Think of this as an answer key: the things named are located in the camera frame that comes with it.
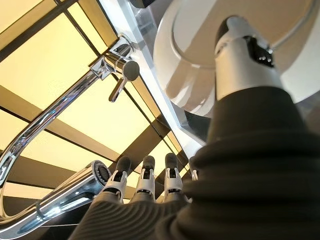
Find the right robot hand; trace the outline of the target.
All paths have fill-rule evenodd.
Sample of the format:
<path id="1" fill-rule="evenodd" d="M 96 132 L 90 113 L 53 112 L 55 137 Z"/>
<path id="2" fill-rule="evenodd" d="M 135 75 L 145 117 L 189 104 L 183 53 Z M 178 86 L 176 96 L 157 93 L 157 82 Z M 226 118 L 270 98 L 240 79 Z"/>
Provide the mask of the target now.
<path id="1" fill-rule="evenodd" d="M 320 137 L 283 89 L 268 43 L 242 17 L 215 41 L 215 104 L 190 203 L 112 203 L 100 193 L 72 240 L 317 240 Z"/>

